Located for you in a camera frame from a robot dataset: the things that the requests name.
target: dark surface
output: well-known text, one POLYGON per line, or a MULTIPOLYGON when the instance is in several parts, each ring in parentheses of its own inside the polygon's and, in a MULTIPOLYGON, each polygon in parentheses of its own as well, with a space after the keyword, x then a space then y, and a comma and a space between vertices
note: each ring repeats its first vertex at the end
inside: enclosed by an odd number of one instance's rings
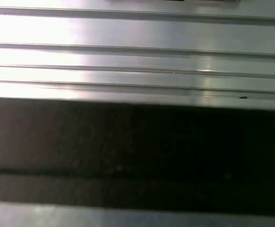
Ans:
POLYGON ((275 112, 0 99, 0 201, 275 215, 275 112))

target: aluminum surface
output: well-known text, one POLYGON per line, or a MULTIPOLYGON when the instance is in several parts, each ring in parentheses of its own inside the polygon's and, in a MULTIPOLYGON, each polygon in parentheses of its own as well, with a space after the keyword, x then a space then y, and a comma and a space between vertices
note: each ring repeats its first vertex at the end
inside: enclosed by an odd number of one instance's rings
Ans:
POLYGON ((0 97, 275 109, 273 10, 0 0, 0 97))
POLYGON ((237 17, 275 17, 275 0, 242 0, 239 4, 186 0, 0 0, 0 7, 180 13, 237 17))
POLYGON ((0 227, 275 227, 275 218, 0 203, 0 227))
POLYGON ((275 26, 0 15, 0 43, 275 54, 275 26))

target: ridged metal sheet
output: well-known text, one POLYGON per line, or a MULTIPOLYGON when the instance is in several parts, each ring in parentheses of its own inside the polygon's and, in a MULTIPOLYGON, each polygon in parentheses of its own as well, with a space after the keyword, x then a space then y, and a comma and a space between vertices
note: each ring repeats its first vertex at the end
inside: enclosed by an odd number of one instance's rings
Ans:
POLYGON ((275 1, 0 0, 0 97, 275 109, 275 1))

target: black strip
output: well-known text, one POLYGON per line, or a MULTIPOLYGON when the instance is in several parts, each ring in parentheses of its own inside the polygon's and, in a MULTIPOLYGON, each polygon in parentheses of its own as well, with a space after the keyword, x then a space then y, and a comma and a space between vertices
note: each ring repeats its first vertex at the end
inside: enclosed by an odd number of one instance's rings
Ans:
POLYGON ((0 201, 275 215, 275 112, 0 99, 0 201))

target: metal groove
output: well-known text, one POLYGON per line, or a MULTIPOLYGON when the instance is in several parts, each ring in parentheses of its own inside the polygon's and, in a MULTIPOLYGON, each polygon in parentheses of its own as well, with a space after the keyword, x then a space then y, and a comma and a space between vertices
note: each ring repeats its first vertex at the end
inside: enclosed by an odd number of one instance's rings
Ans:
POLYGON ((225 17, 212 15, 168 14, 151 12, 128 11, 92 11, 69 9, 30 9, 30 8, 0 8, 0 15, 32 16, 32 17, 72 17, 72 18, 101 18, 127 20, 153 20, 200 22, 237 25, 275 26, 275 18, 266 17, 225 17))
POLYGON ((88 84, 107 84, 275 92, 275 78, 217 77, 200 74, 164 74, 0 67, 0 81, 61 83, 60 85, 48 84, 48 86, 56 86, 60 88, 64 87, 67 89, 72 89, 71 85, 83 86, 88 84))
POLYGON ((162 0, 39 0, 37 2, 23 0, 0 0, 0 7, 98 11, 134 11, 148 13, 171 13, 182 15, 275 18, 275 0, 247 0, 241 1, 239 4, 194 0, 187 0, 183 2, 162 0))
POLYGON ((0 15, 0 43, 275 54, 275 26, 0 15))
POLYGON ((204 51, 204 50, 184 50, 184 49, 165 49, 165 48, 139 48, 122 46, 90 46, 90 45, 57 45, 57 44, 20 44, 20 43, 0 43, 0 48, 4 49, 30 49, 45 51, 67 51, 84 52, 85 54, 115 54, 115 55, 135 55, 135 56, 224 56, 250 59, 268 59, 275 60, 275 54, 252 53, 252 52, 222 52, 222 51, 204 51))
POLYGON ((0 66, 66 70, 185 73, 275 79, 275 59, 253 59, 237 56, 129 55, 125 52, 75 51, 69 53, 67 51, 0 48, 0 66))
POLYGON ((275 92, 269 95, 270 91, 259 91, 259 96, 249 99, 239 99, 246 96, 246 93, 254 90, 234 90, 236 95, 229 96, 227 91, 219 89, 220 94, 215 96, 211 87, 199 92, 181 93, 181 89, 168 89, 162 87, 152 89, 151 87, 120 87, 119 85, 98 87, 91 84, 56 84, 56 83, 23 83, 0 81, 0 97, 11 98, 32 98, 32 99, 58 99, 70 101, 90 101, 90 102, 114 102, 114 103, 138 103, 138 104, 159 104, 159 105, 184 105, 200 107, 226 107, 226 108, 246 108, 246 109, 275 109, 275 92))

